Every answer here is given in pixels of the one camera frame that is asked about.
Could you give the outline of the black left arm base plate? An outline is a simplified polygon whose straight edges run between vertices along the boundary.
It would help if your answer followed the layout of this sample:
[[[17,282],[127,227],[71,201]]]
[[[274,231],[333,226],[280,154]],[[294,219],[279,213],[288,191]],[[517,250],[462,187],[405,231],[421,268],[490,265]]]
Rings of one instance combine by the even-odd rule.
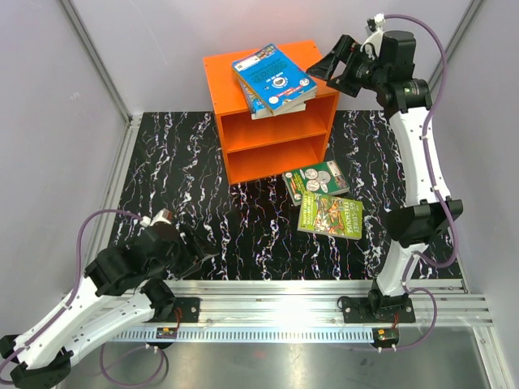
[[[174,308],[159,323],[175,323],[179,318],[181,323],[198,323],[201,299],[199,297],[178,297]]]

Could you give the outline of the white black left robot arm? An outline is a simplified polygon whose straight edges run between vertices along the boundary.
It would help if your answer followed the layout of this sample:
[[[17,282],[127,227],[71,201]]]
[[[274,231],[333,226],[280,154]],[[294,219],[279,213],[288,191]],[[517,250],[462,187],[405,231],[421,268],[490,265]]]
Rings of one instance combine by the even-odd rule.
[[[43,323],[3,336],[1,355],[14,363],[11,385],[52,388],[91,351],[129,327],[178,317],[166,284],[198,271],[217,248],[181,224],[158,221],[122,244],[103,249],[86,266],[79,288]]]

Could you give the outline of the blue 26-Storey Treehouse book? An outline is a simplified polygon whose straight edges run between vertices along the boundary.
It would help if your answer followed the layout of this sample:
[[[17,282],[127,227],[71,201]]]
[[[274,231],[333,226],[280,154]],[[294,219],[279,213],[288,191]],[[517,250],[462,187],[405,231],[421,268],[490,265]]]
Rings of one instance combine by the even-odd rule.
[[[240,81],[239,84],[253,120],[273,116],[272,112],[267,109],[260,98],[244,82]]]

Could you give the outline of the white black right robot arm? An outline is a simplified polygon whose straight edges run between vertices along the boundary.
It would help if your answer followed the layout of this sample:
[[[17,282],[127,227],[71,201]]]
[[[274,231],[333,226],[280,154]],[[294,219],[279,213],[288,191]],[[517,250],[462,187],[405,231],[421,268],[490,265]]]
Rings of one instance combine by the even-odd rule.
[[[340,297],[345,323],[413,323],[408,280],[431,241],[463,212],[445,184],[435,149],[427,81],[414,77],[414,34],[378,29],[360,44],[343,35],[307,73],[356,97],[375,92],[394,133],[405,174],[405,206],[384,218],[391,238],[380,274],[366,297]]]

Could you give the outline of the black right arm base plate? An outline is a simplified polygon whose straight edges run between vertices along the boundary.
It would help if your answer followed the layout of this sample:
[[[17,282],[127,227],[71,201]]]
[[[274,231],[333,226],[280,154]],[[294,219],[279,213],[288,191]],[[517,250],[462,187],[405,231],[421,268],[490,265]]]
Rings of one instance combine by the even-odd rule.
[[[399,297],[348,297],[337,300],[344,323],[415,323],[413,303],[407,294]]]

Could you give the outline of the green 65-Storey Treehouse book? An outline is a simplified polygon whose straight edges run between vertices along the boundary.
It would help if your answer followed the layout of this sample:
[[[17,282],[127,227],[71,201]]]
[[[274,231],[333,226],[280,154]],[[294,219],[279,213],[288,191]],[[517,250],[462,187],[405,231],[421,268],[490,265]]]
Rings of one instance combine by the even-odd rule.
[[[299,210],[298,231],[360,240],[362,212],[360,201],[305,192]]]

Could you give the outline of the dark Tale of Two Cities book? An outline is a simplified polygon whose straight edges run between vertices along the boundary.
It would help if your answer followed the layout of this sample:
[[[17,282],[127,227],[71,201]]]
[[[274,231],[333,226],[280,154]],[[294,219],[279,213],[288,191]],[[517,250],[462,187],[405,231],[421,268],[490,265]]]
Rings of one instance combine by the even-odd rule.
[[[251,119],[259,120],[259,119],[263,119],[263,118],[272,118],[272,117],[276,117],[276,116],[281,116],[281,115],[289,114],[289,113],[299,113],[299,112],[305,111],[306,107],[307,107],[307,105],[305,103],[301,103],[284,112],[271,113],[263,105],[260,105],[259,107],[256,107],[253,105],[251,108]]]

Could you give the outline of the blue back-cover book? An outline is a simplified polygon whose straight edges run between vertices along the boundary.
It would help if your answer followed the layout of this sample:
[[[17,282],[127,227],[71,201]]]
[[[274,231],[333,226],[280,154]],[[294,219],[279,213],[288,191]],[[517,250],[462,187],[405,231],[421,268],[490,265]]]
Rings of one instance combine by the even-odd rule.
[[[315,97],[316,82],[274,44],[232,63],[232,70],[272,113]]]

